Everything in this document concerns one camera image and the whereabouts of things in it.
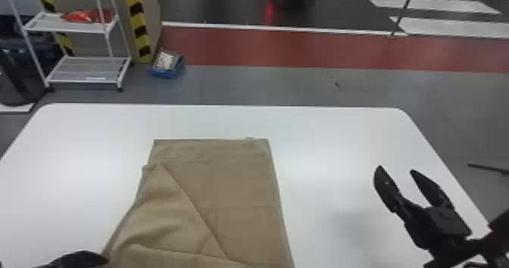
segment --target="wire shelf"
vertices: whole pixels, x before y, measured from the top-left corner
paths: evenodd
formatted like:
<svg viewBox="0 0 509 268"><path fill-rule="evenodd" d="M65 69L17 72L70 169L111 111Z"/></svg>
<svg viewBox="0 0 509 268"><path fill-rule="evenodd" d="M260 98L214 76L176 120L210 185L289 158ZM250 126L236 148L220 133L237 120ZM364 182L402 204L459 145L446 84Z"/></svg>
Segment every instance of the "wire shelf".
<svg viewBox="0 0 509 268"><path fill-rule="evenodd" d="M63 32L63 33L92 33L109 34L118 22L115 15L110 23L73 23L60 18L60 13L39 12L32 20L25 24L27 31Z"/></svg>

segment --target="yellow and black striped pillar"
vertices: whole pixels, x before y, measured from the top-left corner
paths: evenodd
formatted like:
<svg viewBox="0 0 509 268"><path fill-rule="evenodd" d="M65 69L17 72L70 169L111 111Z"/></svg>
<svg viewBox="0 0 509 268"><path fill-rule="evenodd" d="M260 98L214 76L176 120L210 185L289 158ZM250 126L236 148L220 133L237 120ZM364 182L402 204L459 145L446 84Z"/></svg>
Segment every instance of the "yellow and black striped pillar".
<svg viewBox="0 0 509 268"><path fill-rule="evenodd" d="M57 9L55 8L55 0L41 0L41 3L47 12L55 13L57 11ZM58 41L58 44L65 49L68 55L74 56L73 43L71 42L67 34L56 33L56 39Z"/></svg>
<svg viewBox="0 0 509 268"><path fill-rule="evenodd" d="M142 0L126 0L126 3L130 12L134 45L139 55L139 61L143 64L150 64L152 61L152 51Z"/></svg>

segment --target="beige towel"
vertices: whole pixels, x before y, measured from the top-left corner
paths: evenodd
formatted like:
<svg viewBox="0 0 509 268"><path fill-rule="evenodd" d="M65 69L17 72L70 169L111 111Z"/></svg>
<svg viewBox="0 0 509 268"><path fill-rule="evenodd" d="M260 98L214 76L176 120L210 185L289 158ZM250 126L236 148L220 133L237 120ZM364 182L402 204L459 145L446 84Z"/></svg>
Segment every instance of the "beige towel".
<svg viewBox="0 0 509 268"><path fill-rule="evenodd" d="M111 239L115 268L290 268L266 140L156 141Z"/></svg>

